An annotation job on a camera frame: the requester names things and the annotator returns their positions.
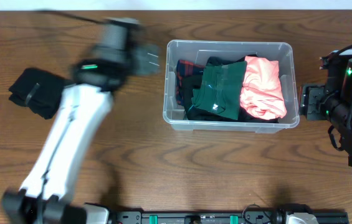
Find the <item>red navy plaid shirt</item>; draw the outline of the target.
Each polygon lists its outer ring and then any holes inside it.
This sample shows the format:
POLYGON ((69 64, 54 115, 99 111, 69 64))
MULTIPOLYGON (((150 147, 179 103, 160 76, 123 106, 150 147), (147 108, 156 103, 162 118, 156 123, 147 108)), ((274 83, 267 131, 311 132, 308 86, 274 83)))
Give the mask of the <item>red navy plaid shirt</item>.
POLYGON ((178 105, 184 105, 184 94, 187 89, 199 86, 202 80, 204 65, 196 65, 187 60, 178 60, 176 65, 176 101, 178 105))

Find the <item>pink salmon garment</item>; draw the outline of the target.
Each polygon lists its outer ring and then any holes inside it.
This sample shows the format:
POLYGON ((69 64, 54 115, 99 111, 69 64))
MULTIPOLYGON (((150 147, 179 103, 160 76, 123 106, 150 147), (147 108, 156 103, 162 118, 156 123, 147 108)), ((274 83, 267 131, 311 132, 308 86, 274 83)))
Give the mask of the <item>pink salmon garment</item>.
POLYGON ((255 118, 270 120, 287 114, 279 64, 276 60, 246 56, 244 81, 240 92, 240 107, 255 118))

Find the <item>large black garment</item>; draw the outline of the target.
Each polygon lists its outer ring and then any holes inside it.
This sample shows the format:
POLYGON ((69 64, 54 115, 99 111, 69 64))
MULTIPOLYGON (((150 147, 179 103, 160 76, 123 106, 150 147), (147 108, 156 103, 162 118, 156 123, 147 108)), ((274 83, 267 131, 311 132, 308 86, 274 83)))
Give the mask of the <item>large black garment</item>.
POLYGON ((193 86, 191 89, 187 89, 184 94, 184 119, 195 120, 195 121, 220 121, 220 122, 242 122, 242 123, 278 123, 278 119, 260 119, 255 118, 248 114, 245 109, 239 110, 239 116, 237 119, 225 118, 208 111, 195 108, 192 103, 193 91, 199 90, 201 87, 201 81, 199 86, 193 86))

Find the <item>clear plastic storage bin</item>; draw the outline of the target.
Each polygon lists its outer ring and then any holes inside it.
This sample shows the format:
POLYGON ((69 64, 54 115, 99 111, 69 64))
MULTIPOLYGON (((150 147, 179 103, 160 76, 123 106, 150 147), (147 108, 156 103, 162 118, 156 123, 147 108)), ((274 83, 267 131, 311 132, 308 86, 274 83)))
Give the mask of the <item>clear plastic storage bin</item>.
POLYGON ((177 131, 214 130, 248 131, 273 134, 298 126, 298 94, 292 46, 286 42, 227 42, 208 40, 171 40, 166 49, 163 119, 177 131), (277 123, 240 123, 220 121, 189 121, 184 108, 176 102, 176 64, 187 60, 205 65, 211 56, 236 61, 243 56, 256 54, 279 62, 279 79, 287 114, 277 123))

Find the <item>black garment with band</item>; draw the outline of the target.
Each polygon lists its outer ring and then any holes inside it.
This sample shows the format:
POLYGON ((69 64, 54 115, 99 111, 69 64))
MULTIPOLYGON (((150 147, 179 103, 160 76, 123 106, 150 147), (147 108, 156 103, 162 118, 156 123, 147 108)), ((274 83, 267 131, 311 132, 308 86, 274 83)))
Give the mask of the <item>black garment with band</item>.
POLYGON ((219 57, 209 57, 207 60, 207 66, 222 66, 234 63, 234 61, 224 60, 219 57))

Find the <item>dark green cloth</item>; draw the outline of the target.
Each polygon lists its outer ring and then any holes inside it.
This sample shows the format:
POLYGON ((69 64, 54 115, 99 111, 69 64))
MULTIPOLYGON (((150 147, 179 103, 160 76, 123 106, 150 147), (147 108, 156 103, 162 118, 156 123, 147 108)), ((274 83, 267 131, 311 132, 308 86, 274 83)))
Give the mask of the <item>dark green cloth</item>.
POLYGON ((193 90, 193 106, 223 118, 237 120, 246 68, 246 61, 226 65, 207 64, 200 88, 193 90))

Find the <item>black cloth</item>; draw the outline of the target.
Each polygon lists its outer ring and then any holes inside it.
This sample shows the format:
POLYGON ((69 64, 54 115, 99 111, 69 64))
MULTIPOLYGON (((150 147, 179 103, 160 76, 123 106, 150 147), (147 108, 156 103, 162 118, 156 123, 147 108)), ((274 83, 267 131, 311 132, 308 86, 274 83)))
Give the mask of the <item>black cloth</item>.
POLYGON ((56 114, 63 89, 72 82, 68 79, 38 68, 26 68, 9 87, 9 100, 29 108, 44 119, 56 114))

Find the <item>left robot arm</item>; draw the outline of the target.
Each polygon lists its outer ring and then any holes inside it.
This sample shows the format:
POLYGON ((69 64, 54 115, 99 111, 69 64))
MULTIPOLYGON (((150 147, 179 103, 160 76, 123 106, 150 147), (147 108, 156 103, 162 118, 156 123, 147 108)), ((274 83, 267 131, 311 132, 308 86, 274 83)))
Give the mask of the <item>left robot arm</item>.
POLYGON ((7 191, 1 205, 11 223, 110 223, 108 208, 71 204, 86 151, 113 107, 113 94, 129 76, 155 73, 159 48, 97 45, 66 80, 27 68, 10 87, 10 100, 54 123, 29 175, 17 192, 7 191))

